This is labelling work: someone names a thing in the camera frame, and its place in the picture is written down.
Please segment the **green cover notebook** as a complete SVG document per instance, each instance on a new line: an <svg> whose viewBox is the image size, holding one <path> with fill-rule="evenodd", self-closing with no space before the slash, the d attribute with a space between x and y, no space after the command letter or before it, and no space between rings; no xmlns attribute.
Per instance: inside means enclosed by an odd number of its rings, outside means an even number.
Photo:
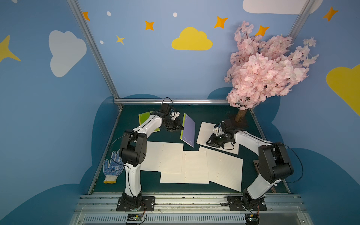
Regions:
<svg viewBox="0 0 360 225"><path fill-rule="evenodd" d="M159 130L159 127L162 124L162 118L158 115L146 112L139 115L139 122L140 125L135 129L135 131L145 133L149 136L156 130Z"/></svg>

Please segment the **white lined notebook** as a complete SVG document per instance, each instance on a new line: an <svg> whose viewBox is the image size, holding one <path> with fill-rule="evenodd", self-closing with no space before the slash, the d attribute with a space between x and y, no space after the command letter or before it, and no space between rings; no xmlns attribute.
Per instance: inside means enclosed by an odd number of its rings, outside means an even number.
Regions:
<svg viewBox="0 0 360 225"><path fill-rule="evenodd" d="M184 129L181 131L180 139L194 148L196 130L195 121L188 114L184 113L182 126Z"/></svg>

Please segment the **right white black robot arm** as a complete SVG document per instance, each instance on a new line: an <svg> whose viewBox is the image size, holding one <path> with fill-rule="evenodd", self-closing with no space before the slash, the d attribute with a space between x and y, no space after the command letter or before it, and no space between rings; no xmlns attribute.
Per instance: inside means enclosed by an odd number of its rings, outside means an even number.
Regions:
<svg viewBox="0 0 360 225"><path fill-rule="evenodd" d="M223 149L227 143L242 145L258 155L260 173L243 192L248 201L263 198L269 189L294 173L283 143L260 139L243 129L233 127L230 120L215 125L213 133L205 142L211 147Z"/></svg>

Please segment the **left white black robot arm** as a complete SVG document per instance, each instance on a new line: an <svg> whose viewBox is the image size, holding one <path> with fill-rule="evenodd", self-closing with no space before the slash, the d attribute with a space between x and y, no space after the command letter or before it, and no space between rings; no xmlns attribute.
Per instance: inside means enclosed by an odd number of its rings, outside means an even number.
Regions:
<svg viewBox="0 0 360 225"><path fill-rule="evenodd" d="M149 118L140 126L124 132L119 156L126 170L126 195L132 198L141 197L141 164L147 154L147 139L158 128L165 128L168 132L184 130L179 116L180 113L172 105L163 103L160 109L151 112Z"/></svg>

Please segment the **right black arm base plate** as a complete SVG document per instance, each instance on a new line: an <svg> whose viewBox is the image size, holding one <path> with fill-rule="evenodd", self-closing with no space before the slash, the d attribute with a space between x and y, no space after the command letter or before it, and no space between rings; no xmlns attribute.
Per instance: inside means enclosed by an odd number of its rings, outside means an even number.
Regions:
<svg viewBox="0 0 360 225"><path fill-rule="evenodd" d="M267 211L264 196L259 199L248 196L227 196L226 200L230 211Z"/></svg>

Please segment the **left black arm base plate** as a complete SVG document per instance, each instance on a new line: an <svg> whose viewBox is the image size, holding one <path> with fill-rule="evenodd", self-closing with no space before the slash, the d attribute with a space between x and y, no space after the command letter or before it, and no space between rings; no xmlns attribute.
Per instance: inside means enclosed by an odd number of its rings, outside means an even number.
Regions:
<svg viewBox="0 0 360 225"><path fill-rule="evenodd" d="M139 212L147 211L153 212L155 207L154 196L142 196L141 198L132 196L121 196L118 200L116 211L117 212Z"/></svg>

